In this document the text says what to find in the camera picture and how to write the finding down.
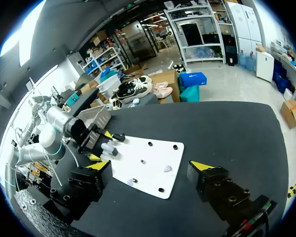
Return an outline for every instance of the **black bolt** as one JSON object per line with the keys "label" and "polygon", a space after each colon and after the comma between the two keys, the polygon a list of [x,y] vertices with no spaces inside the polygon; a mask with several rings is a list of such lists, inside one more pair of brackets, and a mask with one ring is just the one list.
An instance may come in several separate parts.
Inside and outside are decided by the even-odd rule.
{"label": "black bolt", "polygon": [[68,201],[70,199],[70,196],[64,195],[63,200]]}

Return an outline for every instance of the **sneaker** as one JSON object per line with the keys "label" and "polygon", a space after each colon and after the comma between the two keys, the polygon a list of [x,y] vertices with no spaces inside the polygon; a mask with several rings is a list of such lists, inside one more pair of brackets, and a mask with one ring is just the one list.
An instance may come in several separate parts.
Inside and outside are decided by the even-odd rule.
{"label": "sneaker", "polygon": [[134,86],[134,83],[140,81],[140,82],[150,82],[152,83],[152,79],[148,76],[141,76],[140,78],[136,78],[127,82],[123,82],[121,85],[119,85],[118,89],[119,90],[124,90],[126,88],[130,88]]}
{"label": "sneaker", "polygon": [[169,85],[169,83],[166,82],[166,81],[161,82],[161,83],[156,83],[156,84],[153,85],[153,89],[155,89],[155,88],[157,88],[157,89],[158,88],[167,88],[168,85]]}
{"label": "sneaker", "polygon": [[134,80],[132,87],[126,87],[123,90],[119,90],[116,94],[120,102],[127,104],[136,98],[142,98],[152,91],[151,82],[142,82],[140,79]]}
{"label": "sneaker", "polygon": [[172,93],[172,91],[173,89],[171,87],[153,89],[153,93],[157,96],[158,99],[166,98]]}

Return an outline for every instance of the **water bottle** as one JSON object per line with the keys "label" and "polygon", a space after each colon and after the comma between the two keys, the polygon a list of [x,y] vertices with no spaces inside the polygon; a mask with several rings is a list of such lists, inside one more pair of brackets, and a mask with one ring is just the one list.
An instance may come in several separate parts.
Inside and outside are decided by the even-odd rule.
{"label": "water bottle", "polygon": [[246,56],[245,54],[243,53],[243,50],[241,50],[241,53],[239,53],[239,65],[242,67],[242,68],[246,68]]}
{"label": "water bottle", "polygon": [[255,56],[253,56],[253,52],[250,53],[249,56],[247,56],[247,65],[246,68],[250,71],[250,72],[254,72],[256,69],[256,58]]}

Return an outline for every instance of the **black tabletop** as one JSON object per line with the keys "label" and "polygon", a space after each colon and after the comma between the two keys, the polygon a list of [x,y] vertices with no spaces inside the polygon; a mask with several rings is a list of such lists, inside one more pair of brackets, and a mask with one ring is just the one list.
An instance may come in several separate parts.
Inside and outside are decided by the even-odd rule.
{"label": "black tabletop", "polygon": [[[280,124],[268,105],[200,102],[147,105],[110,112],[114,133],[184,143],[185,150],[169,199],[160,199],[112,179],[99,202],[90,204],[72,226],[97,237],[222,236],[228,223],[202,202],[186,177],[195,160],[222,166],[251,200],[265,195],[278,203],[271,227],[281,220],[288,187],[288,163]],[[66,181],[75,163],[57,165]],[[52,186],[57,181],[53,178]]]}

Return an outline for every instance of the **screw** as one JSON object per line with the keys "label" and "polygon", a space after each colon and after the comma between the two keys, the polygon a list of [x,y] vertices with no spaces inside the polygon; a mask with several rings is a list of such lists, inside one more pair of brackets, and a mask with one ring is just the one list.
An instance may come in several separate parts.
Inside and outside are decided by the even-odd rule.
{"label": "screw", "polygon": [[30,204],[35,205],[36,204],[36,200],[35,199],[31,199],[30,200]]}
{"label": "screw", "polygon": [[28,209],[28,206],[26,206],[25,204],[22,204],[22,209],[23,211],[26,211]]}

